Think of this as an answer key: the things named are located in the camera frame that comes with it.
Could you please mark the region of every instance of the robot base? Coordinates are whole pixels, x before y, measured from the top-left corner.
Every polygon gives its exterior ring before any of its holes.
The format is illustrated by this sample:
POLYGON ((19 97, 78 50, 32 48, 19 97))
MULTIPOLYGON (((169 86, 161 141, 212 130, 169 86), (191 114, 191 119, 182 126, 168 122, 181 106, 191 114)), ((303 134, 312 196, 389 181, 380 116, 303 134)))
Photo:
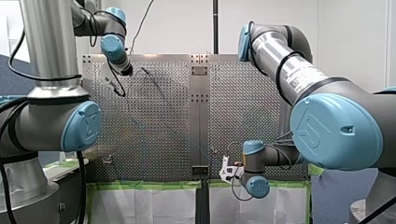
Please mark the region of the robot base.
MULTIPOLYGON (((18 224, 59 224, 59 186, 49 183, 38 158, 5 164, 11 205, 18 224)), ((0 223, 10 224, 0 177, 0 223)))
MULTIPOLYGON (((14 207, 14 217, 18 224, 59 223, 59 187, 57 184, 48 185, 47 193, 25 202, 24 205, 14 207)), ((7 210, 0 208, 0 223, 10 224, 7 210)))
MULTIPOLYGON (((378 172, 367 199, 354 202, 349 210, 349 223, 358 224, 381 205, 396 196, 396 177, 378 172)), ((396 205, 393 205, 370 224, 396 223, 396 205)))

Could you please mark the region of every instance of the diamond plate panel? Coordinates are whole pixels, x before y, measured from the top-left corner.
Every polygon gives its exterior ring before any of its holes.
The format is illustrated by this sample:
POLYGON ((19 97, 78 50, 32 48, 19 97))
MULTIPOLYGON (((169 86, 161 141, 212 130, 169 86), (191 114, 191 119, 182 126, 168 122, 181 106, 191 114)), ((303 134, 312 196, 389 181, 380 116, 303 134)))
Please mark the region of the diamond plate panel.
POLYGON ((122 98, 107 83, 113 77, 106 79, 106 59, 90 57, 85 72, 92 81, 84 87, 103 110, 90 181, 190 180, 189 63, 134 60, 134 75, 119 77, 122 98))
MULTIPOLYGON (((271 143, 278 133, 279 96, 270 78, 260 74, 250 63, 210 63, 209 148, 211 177, 218 178, 221 159, 231 142, 263 140, 271 143)), ((233 145, 231 162, 242 160, 242 148, 233 145)), ((306 165, 285 171, 267 167, 266 175, 274 180, 304 180, 306 165)))

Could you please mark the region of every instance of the label sticker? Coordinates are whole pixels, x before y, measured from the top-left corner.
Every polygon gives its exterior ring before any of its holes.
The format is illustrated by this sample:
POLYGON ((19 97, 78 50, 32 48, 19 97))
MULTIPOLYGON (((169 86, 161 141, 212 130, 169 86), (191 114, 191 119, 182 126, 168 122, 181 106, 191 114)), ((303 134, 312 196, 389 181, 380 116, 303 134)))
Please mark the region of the label sticker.
POLYGON ((305 63, 303 66, 291 70, 284 76, 285 81, 296 91, 305 88, 324 80, 326 77, 320 70, 314 67, 311 63, 305 63))

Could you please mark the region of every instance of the metal pegboard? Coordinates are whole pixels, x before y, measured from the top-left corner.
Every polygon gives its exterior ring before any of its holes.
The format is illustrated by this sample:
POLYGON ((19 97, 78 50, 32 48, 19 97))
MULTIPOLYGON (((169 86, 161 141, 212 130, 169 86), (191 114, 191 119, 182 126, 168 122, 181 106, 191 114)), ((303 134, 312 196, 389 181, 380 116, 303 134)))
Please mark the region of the metal pegboard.
POLYGON ((134 75, 119 77, 125 98, 106 83, 106 58, 85 59, 84 87, 103 111, 90 181, 190 180, 189 55, 132 56, 134 75))
MULTIPOLYGON (((280 101, 270 78, 250 63, 240 63, 234 55, 211 55, 210 119, 208 125, 211 177, 219 177, 221 158, 231 142, 263 140, 273 142, 278 134, 280 101)), ((242 148, 233 145, 231 162, 242 160, 242 148)), ((267 167, 266 175, 274 180, 305 180, 306 165, 285 171, 267 167)))
MULTIPOLYGON (((212 177, 218 177, 229 143, 277 137, 275 85, 235 55, 133 55, 131 62, 134 75, 119 77, 127 91, 121 98, 108 84, 115 80, 106 58, 83 57, 84 88, 104 114, 90 181, 190 180, 191 166, 207 164, 206 156, 212 177)), ((242 149, 232 147, 230 154, 240 161, 242 149)), ((268 167, 267 174, 300 180, 307 168, 268 167)))

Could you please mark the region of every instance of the white cloth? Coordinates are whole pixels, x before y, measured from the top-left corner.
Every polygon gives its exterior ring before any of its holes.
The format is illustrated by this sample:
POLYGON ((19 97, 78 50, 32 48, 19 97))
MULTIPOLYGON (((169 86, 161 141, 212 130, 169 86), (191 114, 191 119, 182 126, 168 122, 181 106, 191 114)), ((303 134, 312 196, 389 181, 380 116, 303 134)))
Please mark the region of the white cloth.
POLYGON ((91 224, 195 224, 195 191, 97 190, 91 224))
MULTIPOLYGON (((235 187, 242 199, 250 196, 235 187)), ((306 224, 308 189, 271 188, 264 199, 239 202, 231 188, 210 189, 211 224, 306 224)))

